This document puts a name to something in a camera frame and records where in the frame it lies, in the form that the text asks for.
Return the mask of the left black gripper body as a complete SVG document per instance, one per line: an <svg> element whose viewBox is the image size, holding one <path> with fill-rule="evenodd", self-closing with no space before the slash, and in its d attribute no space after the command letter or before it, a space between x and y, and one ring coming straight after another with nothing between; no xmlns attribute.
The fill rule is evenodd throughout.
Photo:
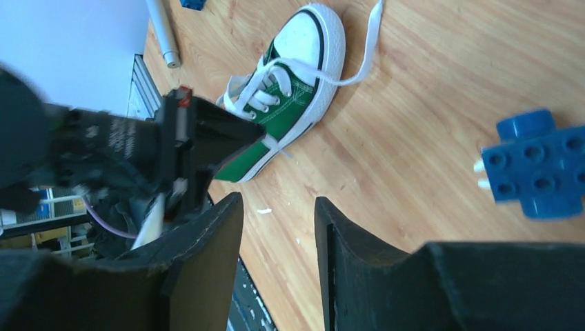
<svg viewBox="0 0 585 331"><path fill-rule="evenodd" d="M196 164L196 119L196 101L186 86L165 95L155 112L159 138L152 179L155 192L164 195L165 219L188 218L211 205L211 172Z"/></svg>

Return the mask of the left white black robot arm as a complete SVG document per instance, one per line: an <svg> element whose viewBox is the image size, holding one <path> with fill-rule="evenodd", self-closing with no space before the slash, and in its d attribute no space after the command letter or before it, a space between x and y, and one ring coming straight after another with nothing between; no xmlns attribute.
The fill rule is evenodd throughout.
<svg viewBox="0 0 585 331"><path fill-rule="evenodd" d="M261 141L263 126L182 86L151 119L45 103L1 71L1 207L29 214L37 186L163 199L172 217L198 210L212 178Z"/></svg>

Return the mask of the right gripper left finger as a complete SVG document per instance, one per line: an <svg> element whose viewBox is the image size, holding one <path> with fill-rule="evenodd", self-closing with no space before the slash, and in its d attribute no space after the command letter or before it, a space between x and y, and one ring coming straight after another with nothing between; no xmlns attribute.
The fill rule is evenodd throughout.
<svg viewBox="0 0 585 331"><path fill-rule="evenodd" d="M225 330L242 195L117 260L1 251L2 330Z"/></svg>

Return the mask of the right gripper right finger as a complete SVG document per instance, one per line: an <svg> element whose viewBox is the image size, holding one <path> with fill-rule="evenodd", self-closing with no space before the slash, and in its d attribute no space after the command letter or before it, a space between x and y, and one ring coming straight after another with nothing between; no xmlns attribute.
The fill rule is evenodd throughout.
<svg viewBox="0 0 585 331"><path fill-rule="evenodd" d="M584 246L428 242L412 253L315 202L326 330L583 330Z"/></svg>

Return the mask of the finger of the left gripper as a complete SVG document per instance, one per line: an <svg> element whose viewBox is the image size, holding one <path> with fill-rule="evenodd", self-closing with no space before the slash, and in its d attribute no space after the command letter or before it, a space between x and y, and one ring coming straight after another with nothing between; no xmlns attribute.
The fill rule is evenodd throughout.
<svg viewBox="0 0 585 331"><path fill-rule="evenodd" d="M266 129L195 97L195 166L219 171L266 136Z"/></svg>

